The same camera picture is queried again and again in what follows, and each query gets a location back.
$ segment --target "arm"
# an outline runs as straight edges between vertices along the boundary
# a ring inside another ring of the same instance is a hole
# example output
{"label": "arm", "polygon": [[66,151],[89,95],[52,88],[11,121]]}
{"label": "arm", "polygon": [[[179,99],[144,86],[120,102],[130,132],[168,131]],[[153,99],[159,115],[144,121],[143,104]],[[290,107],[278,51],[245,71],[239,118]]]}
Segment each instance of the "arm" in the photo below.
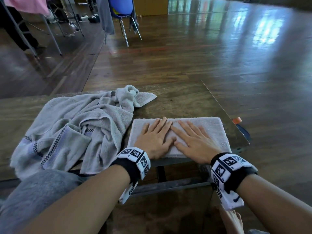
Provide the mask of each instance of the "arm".
{"label": "arm", "polygon": [[[191,122],[179,122],[186,133],[171,126],[187,146],[175,142],[174,145],[184,155],[197,163],[210,164],[221,151],[202,127]],[[249,175],[240,183],[236,191],[267,230],[273,233],[311,233],[312,207],[279,189],[258,175]]]}
{"label": "arm", "polygon": [[[146,124],[135,147],[144,150],[150,159],[164,156],[175,138],[164,138],[172,122],[166,118]],[[20,233],[96,234],[130,183],[127,170],[112,165],[53,203],[34,218]]]}

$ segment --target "black wristband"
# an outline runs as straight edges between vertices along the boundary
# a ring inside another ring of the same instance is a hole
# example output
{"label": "black wristband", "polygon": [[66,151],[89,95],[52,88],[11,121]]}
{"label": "black wristband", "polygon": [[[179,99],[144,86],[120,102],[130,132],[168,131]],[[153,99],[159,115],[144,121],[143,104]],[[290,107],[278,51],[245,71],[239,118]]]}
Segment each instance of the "black wristband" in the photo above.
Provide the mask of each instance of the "black wristband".
{"label": "black wristband", "polygon": [[124,169],[126,169],[126,171],[128,172],[128,174],[130,176],[130,183],[129,184],[132,183],[134,186],[138,182],[138,180],[141,178],[140,170],[138,169],[135,162],[130,161],[127,158],[117,158],[115,161],[113,161],[111,163],[110,166],[115,165],[115,164],[120,165]]}
{"label": "black wristband", "polygon": [[233,171],[229,179],[224,183],[224,190],[229,194],[230,191],[236,192],[241,182],[251,174],[257,174],[257,171],[253,168],[242,167]]}
{"label": "black wristband", "polygon": [[232,154],[232,153],[230,153],[230,152],[226,152],[226,153],[219,153],[219,154],[217,154],[216,156],[214,156],[213,159],[212,159],[211,162],[210,162],[210,166],[213,167],[213,165],[214,165],[215,162],[218,160],[218,158],[221,157],[221,156],[223,156],[224,154],[227,154],[227,153]]}

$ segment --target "tabletop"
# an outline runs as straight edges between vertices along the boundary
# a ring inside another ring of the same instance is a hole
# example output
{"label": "tabletop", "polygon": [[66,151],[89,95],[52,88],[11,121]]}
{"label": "tabletop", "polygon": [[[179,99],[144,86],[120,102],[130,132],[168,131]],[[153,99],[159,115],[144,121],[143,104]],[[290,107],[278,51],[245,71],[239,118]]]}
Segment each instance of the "tabletop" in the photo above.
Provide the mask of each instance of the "tabletop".
{"label": "tabletop", "polygon": [[[242,150],[249,145],[247,139],[201,81],[154,84],[138,87],[138,90],[154,93],[157,98],[135,109],[133,119],[220,117],[232,150]],[[16,178],[14,169],[9,166],[10,157],[43,106],[52,98],[87,93],[98,92],[0,99],[0,181]],[[131,127],[127,130],[122,147],[127,145],[130,131]],[[155,161],[153,165],[183,161],[185,161],[183,158],[164,158]]]}

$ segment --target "chair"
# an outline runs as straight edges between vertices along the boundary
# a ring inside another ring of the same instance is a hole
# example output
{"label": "chair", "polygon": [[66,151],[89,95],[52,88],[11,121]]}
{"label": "chair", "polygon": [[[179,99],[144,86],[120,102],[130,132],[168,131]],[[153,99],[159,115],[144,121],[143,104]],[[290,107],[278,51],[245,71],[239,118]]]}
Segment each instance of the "chair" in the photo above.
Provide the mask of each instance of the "chair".
{"label": "chair", "polygon": [[132,18],[131,13],[133,11],[133,0],[108,0],[111,15],[114,18],[119,19],[120,27],[123,32],[123,36],[126,40],[127,47],[129,47],[126,31],[124,29],[122,18],[130,17],[133,20],[134,26],[136,30],[138,31],[138,27],[136,26],[135,20]]}

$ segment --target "pink tablecloth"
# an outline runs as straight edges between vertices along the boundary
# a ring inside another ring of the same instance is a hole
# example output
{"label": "pink tablecloth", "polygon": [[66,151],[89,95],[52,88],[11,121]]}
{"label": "pink tablecloth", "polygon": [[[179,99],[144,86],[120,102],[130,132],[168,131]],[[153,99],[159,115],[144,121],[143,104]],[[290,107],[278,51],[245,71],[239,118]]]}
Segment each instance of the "pink tablecloth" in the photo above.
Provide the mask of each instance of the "pink tablecloth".
{"label": "pink tablecloth", "polygon": [[46,1],[47,0],[4,0],[4,3],[6,6],[14,7],[18,11],[49,15]]}

